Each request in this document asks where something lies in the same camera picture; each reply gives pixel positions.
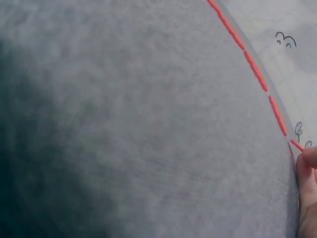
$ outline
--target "red dashed line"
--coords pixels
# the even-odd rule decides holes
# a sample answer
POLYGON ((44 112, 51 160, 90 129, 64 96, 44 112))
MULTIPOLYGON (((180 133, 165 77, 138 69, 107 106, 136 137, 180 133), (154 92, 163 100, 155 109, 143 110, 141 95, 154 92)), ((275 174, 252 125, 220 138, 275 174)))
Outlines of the red dashed line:
POLYGON ((300 146, 300 144, 298 144, 295 140, 291 139, 291 142, 293 145, 296 146, 297 149, 299 149, 301 152, 304 151, 304 149, 300 146))
POLYGON ((273 97, 272 97, 271 95, 269 95, 268 100, 269 100, 269 103, 271 103, 271 106, 272 106, 274 115, 275 115, 275 117, 276 117, 276 119, 277 119, 278 125, 279 125, 279 127, 281 128, 281 131, 282 131, 283 135, 284 135, 284 136, 287 136, 286 126, 285 126, 285 124, 284 124, 282 115, 281 115, 281 113, 279 112, 278 107, 277 107, 277 105, 276 105, 276 103, 275 103, 273 97))
POLYGON ((224 27, 227 29, 227 31, 229 32, 229 34, 232 36, 232 38, 235 40, 235 42, 237 43, 237 45, 243 50, 245 51, 245 47, 242 43, 242 41, 240 40, 240 38, 238 37, 238 35, 235 33, 235 31, 233 30, 233 28, 231 27, 230 23, 227 21, 227 19, 224 17, 224 15, 222 14, 222 12, 220 11, 220 8, 216 5, 216 3, 213 2, 213 0, 207 0, 208 3, 210 4, 210 6, 217 12, 219 19, 222 21, 224 27))
POLYGON ((249 52, 244 51, 244 56, 246 57, 248 63, 250 64, 250 67, 254 73, 254 75, 257 77, 262 89, 267 92, 267 84, 263 78, 263 76, 261 75, 257 65, 254 63, 253 59, 251 58, 249 52))
MULTIPOLYGON (((217 6, 217 4, 213 1, 213 0, 207 0, 207 2, 210 4, 210 6, 216 11, 216 13, 218 14, 219 19, 222 21, 223 25, 225 26, 225 28, 227 29, 227 31, 229 32, 229 34, 232 36, 232 38, 234 39, 234 41, 237 43, 237 45, 242 49, 244 56, 247 60, 247 62, 250 64, 250 68, 252 69, 254 75, 257 77, 262 89, 267 92, 267 84, 266 81, 264 80, 260 70, 258 69, 256 63, 254 62, 254 60, 252 59, 251 55, 249 54, 249 52, 246 51, 242 41, 240 40, 238 34, 234 31, 234 29, 232 28, 232 26, 230 25, 229 21, 224 17, 224 15, 222 14, 220 8, 217 6)), ((282 115, 273 99, 273 97, 271 95, 269 95, 268 100, 272 106, 272 110, 274 112, 274 115, 277 119, 278 125, 283 133, 284 136, 287 136, 287 130, 286 130, 286 126, 284 124, 284 121, 282 119, 282 115)), ((301 151, 303 151, 303 148, 296 143, 294 140, 291 140, 291 142, 301 151)))

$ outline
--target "gray felt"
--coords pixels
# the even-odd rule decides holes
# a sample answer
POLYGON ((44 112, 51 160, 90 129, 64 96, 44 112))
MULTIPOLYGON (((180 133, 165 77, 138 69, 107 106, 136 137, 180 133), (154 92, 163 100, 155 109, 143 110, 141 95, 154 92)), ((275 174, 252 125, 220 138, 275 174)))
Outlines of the gray felt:
POLYGON ((295 237, 287 139, 206 0, 0 0, 0 45, 15 237, 295 237))

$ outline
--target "curved edge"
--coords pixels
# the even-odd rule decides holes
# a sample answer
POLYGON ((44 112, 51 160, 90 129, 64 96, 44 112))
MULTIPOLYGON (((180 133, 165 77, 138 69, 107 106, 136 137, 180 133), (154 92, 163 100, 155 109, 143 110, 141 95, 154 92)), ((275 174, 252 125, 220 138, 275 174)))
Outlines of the curved edge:
MULTIPOLYGON (((232 36, 232 38, 234 39, 234 41, 236 42, 236 44, 240 47, 240 49, 243 51, 244 56, 247 60, 247 62, 250 65, 251 70, 253 71, 254 75, 256 76, 256 78, 258 79, 262 89, 264 90, 264 92, 268 93, 268 100, 271 104, 272 107, 272 111, 276 117, 277 123, 280 127, 280 130, 282 132, 282 134, 287 138, 288 137, 288 133, 287 133, 287 127, 284 123, 283 120, 283 116, 277 106, 277 103, 275 102, 275 100, 273 99, 273 96, 269 93, 268 91, 268 86, 267 86, 267 82, 265 81, 263 74, 261 73, 261 71, 259 70, 256 61, 254 60, 253 57, 251 57, 251 54, 249 53, 249 51, 246 50, 245 45, 243 44, 243 41, 241 40, 241 37, 237 34, 237 32, 234 30, 234 28, 232 27, 232 25, 230 24, 230 22, 227 20, 227 18, 224 16, 222 10, 220 9, 219 5, 215 2, 215 0, 207 0, 207 2, 209 3, 209 5, 216 11, 219 19, 221 20, 221 22, 223 23, 224 27, 227 29, 227 31, 229 32, 229 34, 232 36)), ((296 148, 298 148, 300 151, 303 151, 303 148, 299 145, 299 144, 294 144, 296 146, 296 148)))

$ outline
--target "finger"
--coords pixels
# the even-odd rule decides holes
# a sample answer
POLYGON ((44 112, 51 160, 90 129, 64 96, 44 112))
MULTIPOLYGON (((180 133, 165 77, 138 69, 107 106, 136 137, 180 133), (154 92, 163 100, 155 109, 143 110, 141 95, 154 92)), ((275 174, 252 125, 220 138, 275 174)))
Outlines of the finger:
POLYGON ((317 147, 308 147, 303 151, 304 160, 309 166, 317 169, 317 147))
POLYGON ((316 185, 317 185, 317 170, 314 169, 314 176, 315 176, 315 182, 316 182, 316 185))
POLYGON ((317 185, 312 167, 308 165, 301 154, 296 161, 298 193, 301 207, 301 214, 317 202, 317 185))

